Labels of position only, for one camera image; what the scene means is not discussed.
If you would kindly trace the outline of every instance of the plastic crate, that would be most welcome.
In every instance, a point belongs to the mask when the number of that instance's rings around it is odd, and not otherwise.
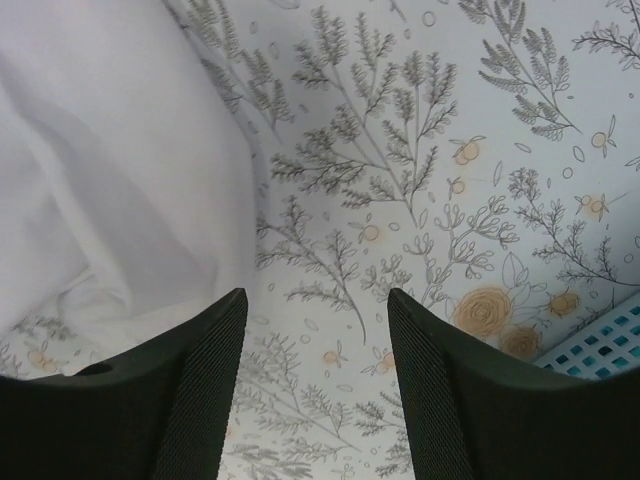
[[[640,294],[572,335],[535,364],[592,380],[640,366]]]

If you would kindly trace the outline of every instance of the folded cloth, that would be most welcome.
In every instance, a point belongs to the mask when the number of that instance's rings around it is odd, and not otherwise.
[[[160,2],[0,4],[0,148],[0,330],[247,286],[248,144]]]

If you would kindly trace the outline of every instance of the floral pattern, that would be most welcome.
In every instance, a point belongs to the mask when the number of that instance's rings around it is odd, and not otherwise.
[[[638,0],[165,1],[259,176],[222,480],[412,478],[392,288],[525,361],[640,288]],[[27,319],[0,371],[80,340]]]

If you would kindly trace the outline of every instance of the patterned tablecloth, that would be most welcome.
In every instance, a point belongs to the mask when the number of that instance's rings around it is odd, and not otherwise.
[[[170,4],[255,147],[223,480],[412,478],[392,287],[527,360],[640,287],[640,1]],[[12,375],[100,355],[55,317],[3,342]]]

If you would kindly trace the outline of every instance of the blue basket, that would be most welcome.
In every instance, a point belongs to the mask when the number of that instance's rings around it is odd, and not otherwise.
[[[592,380],[640,366],[640,294],[569,337],[535,364]]]

